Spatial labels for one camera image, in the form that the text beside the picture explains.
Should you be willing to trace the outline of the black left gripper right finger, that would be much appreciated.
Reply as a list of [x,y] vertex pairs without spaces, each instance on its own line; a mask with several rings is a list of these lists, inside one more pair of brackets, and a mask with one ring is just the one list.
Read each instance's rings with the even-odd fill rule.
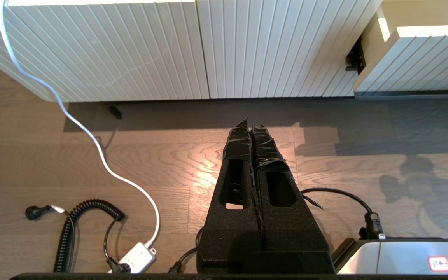
[[333,273],[330,247],[265,126],[251,131],[260,251],[266,273]]

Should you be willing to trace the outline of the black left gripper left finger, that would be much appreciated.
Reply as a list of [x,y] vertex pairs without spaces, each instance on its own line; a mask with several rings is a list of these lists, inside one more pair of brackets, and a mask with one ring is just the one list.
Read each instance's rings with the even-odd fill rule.
[[197,249],[199,273],[241,273],[260,249],[248,120],[233,126]]

